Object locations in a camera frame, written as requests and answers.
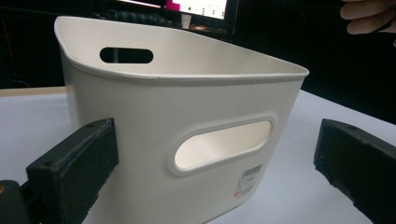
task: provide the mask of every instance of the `human hand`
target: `human hand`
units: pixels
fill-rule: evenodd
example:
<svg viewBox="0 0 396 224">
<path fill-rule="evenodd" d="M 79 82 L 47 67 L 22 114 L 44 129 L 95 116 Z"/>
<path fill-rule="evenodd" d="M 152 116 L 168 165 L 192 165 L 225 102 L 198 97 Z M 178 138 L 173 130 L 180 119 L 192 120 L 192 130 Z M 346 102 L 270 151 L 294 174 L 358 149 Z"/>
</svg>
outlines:
<svg viewBox="0 0 396 224">
<path fill-rule="evenodd" d="M 396 0 L 343 0 L 341 18 L 351 20 L 346 30 L 352 35 L 374 31 L 396 33 Z"/>
</svg>

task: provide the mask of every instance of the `table surface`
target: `table surface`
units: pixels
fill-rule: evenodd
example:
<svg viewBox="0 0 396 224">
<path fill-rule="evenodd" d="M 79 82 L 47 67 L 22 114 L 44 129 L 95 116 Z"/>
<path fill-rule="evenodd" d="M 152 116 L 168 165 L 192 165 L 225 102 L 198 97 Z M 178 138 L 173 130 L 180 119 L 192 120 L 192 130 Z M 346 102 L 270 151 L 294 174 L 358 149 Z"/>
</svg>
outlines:
<svg viewBox="0 0 396 224">
<path fill-rule="evenodd" d="M 372 223 L 315 170 L 322 119 L 354 125 L 396 146 L 396 125 L 300 91 L 256 193 L 208 223 Z M 24 183 L 26 166 L 71 133 L 64 88 L 0 90 L 0 180 Z"/>
</svg>

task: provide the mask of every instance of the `finger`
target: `finger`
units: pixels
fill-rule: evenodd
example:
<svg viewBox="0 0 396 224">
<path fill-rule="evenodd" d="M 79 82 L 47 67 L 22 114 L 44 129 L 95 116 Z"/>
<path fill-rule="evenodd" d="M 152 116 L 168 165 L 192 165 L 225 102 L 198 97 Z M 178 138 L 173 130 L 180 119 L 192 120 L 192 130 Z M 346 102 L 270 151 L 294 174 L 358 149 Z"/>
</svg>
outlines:
<svg viewBox="0 0 396 224">
<path fill-rule="evenodd" d="M 340 10 L 341 18 L 345 20 L 356 20 L 371 17 L 384 12 L 396 5 L 396 0 L 367 0 L 346 3 Z"/>
<path fill-rule="evenodd" d="M 368 34 L 391 21 L 395 16 L 394 10 L 387 10 L 372 17 L 353 20 L 346 30 L 352 35 Z"/>
</svg>

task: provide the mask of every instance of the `handle hole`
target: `handle hole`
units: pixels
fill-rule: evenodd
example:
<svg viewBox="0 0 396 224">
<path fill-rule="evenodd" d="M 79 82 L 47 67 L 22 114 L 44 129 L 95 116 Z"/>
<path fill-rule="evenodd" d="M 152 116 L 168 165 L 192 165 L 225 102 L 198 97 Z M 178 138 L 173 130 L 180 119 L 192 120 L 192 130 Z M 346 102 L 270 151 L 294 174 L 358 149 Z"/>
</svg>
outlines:
<svg viewBox="0 0 396 224">
<path fill-rule="evenodd" d="M 105 63 L 151 63 L 154 56 L 149 49 L 104 48 L 100 58 Z"/>
<path fill-rule="evenodd" d="M 181 169 L 190 169 L 252 149 L 258 150 L 267 141 L 271 130 L 271 122 L 266 120 L 195 135 L 177 150 L 175 164 Z"/>
</svg>

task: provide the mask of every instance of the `plastic storage basket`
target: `plastic storage basket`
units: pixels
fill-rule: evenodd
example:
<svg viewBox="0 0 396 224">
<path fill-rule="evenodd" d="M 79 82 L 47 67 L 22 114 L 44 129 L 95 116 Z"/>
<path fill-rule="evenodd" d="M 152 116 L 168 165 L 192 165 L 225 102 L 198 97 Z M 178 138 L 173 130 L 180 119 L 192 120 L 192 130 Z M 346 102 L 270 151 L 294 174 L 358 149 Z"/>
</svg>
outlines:
<svg viewBox="0 0 396 224">
<path fill-rule="evenodd" d="M 59 17 L 55 34 L 75 128 L 116 121 L 120 165 L 95 224 L 203 223 L 244 203 L 308 75 L 176 29 Z"/>
</svg>

